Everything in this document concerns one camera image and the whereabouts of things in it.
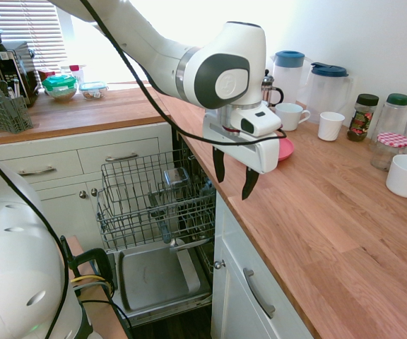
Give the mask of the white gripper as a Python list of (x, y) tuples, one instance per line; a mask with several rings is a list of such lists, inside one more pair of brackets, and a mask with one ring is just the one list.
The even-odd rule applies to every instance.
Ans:
[[(256, 141), (257, 137), (241, 131), (238, 135), (228, 133), (219, 123), (215, 110), (206, 111), (203, 118), (203, 137), (224, 143), (242, 143), (247, 141)], [(264, 138), (275, 136), (275, 133), (269, 133)], [(245, 183), (242, 188), (242, 200), (249, 197), (253, 191), (259, 174), (266, 174), (277, 167), (280, 150), (280, 140), (276, 137), (271, 140), (258, 142), (252, 145), (216, 145), (213, 147), (213, 166), (218, 183), (225, 178), (225, 153), (235, 158), (247, 166), (245, 172)]]

